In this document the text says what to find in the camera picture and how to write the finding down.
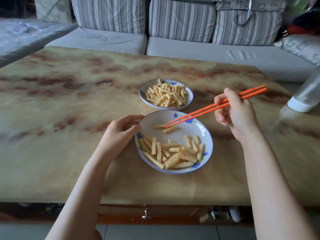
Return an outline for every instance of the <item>white plate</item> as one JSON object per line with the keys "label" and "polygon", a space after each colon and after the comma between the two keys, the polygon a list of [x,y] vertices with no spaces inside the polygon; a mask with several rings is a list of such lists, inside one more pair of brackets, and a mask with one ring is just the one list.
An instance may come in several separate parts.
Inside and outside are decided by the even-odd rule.
{"label": "white plate", "polygon": [[[181,85],[184,85],[184,84],[182,84],[180,82],[177,82],[177,81],[174,81],[174,80],[167,80],[167,79],[161,79],[161,82],[162,83],[168,83],[168,84],[171,84],[171,85],[174,85],[174,84],[177,84],[177,83],[179,83]],[[154,104],[150,103],[149,101],[147,101],[146,93],[147,93],[149,87],[152,87],[153,85],[158,84],[158,83],[159,83],[158,79],[150,80],[150,81],[147,81],[144,84],[142,84],[140,86],[140,88],[139,88],[139,95],[140,95],[142,101],[144,101],[146,104],[148,104],[152,108],[155,108],[155,109],[158,109],[158,110],[175,110],[175,111],[178,111],[178,110],[182,110],[182,109],[188,107],[190,105],[190,103],[192,102],[193,93],[186,85],[184,85],[185,86],[185,90],[188,93],[188,95],[186,97],[188,103],[186,105],[184,105],[182,107],[179,107],[179,108],[164,108],[164,107],[160,107],[160,106],[157,106],[157,105],[154,105]]]}
{"label": "white plate", "polygon": [[[154,125],[163,125],[185,115],[186,113],[182,113],[179,111],[161,110],[148,114],[139,122],[139,125],[142,126],[142,131],[134,136],[134,140],[140,156],[151,167],[164,173],[185,174],[201,168],[209,160],[214,146],[212,137],[207,128],[204,127],[204,125],[197,119],[192,119],[178,124],[178,129],[169,134],[162,133],[163,129],[153,128]],[[157,141],[160,141],[161,143],[168,143],[168,139],[171,139],[172,142],[179,143],[182,145],[186,145],[186,141],[184,140],[185,135],[188,135],[190,140],[193,139],[193,135],[197,135],[199,137],[200,142],[204,144],[204,149],[202,151],[202,159],[201,161],[197,162],[196,164],[188,168],[168,170],[160,169],[144,155],[145,151],[139,143],[139,138],[142,137],[143,133],[146,133],[150,137],[156,137]]]}

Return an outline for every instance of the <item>bottle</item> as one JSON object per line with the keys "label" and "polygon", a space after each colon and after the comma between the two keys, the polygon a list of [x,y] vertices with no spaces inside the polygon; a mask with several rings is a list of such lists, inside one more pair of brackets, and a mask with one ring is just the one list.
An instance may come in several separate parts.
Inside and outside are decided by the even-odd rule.
{"label": "bottle", "polygon": [[320,66],[288,101],[288,106],[297,111],[306,113],[320,102]]}

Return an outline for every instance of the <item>hand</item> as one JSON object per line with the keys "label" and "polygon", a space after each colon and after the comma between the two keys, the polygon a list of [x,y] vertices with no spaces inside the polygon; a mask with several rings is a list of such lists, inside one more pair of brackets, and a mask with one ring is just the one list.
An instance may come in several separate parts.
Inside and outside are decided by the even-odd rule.
{"label": "hand", "polygon": [[95,153],[111,161],[126,147],[130,139],[141,130],[139,121],[144,115],[127,115],[108,125]]}
{"label": "hand", "polygon": [[226,88],[224,93],[214,98],[215,104],[228,98],[230,105],[216,110],[216,120],[224,125],[229,126],[234,137],[242,141],[246,132],[259,128],[256,114],[248,100],[242,101],[235,91]]}

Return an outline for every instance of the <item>marble tabletop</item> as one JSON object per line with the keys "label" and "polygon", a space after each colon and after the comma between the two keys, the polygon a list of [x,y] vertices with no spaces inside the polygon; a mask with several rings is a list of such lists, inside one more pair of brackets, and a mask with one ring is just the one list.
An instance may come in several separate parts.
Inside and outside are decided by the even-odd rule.
{"label": "marble tabletop", "polygon": [[[287,108],[290,93],[253,66],[48,47],[0,69],[0,201],[59,202],[68,198],[108,124],[155,111],[138,95],[144,82],[186,84],[190,113],[213,103],[225,87],[266,84],[251,99],[258,121],[304,206],[320,206],[320,117]],[[161,173],[132,142],[111,164],[102,203],[250,205],[241,145],[213,113],[199,120],[214,151],[201,169]]]}

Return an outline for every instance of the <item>orange chopsticks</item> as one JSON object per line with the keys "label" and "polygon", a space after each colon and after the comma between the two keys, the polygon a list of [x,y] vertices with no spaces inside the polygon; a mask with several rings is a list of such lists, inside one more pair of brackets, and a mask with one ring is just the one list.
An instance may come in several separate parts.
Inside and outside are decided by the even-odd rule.
{"label": "orange chopsticks", "polygon": [[[246,91],[243,91],[243,92],[239,93],[239,96],[241,96],[240,99],[241,99],[241,100],[245,100],[245,99],[248,99],[248,98],[253,97],[253,96],[255,96],[255,95],[258,95],[258,94],[260,94],[260,93],[262,93],[262,92],[265,92],[265,91],[267,90],[267,89],[265,88],[265,86],[266,86],[266,85],[261,85],[261,86],[258,86],[258,87],[255,87],[255,88],[250,88],[250,89],[248,89],[248,90],[246,90]],[[185,116],[182,116],[182,117],[180,117],[180,118],[178,118],[178,119],[175,119],[175,120],[173,120],[173,121],[171,121],[171,122],[169,122],[169,123],[166,123],[166,125],[168,125],[168,126],[166,126],[165,128],[169,128],[169,127],[171,127],[171,126],[180,124],[180,123],[185,122],[185,121],[187,121],[187,120],[191,120],[191,119],[193,119],[193,118],[195,118],[195,117],[199,117],[199,116],[204,115],[204,114],[206,114],[206,113],[215,111],[215,110],[217,110],[217,109],[221,109],[221,108],[226,107],[226,106],[228,106],[228,105],[230,104],[230,103],[228,102],[228,98],[225,98],[224,100],[222,100],[221,103],[222,103],[222,104],[220,104],[219,106],[217,106],[217,104],[211,104],[211,105],[206,106],[206,107],[204,107],[204,108],[202,108],[202,109],[199,109],[199,110],[194,111],[194,112],[192,112],[192,113],[189,113],[189,114],[187,114],[187,115],[185,115]]]}

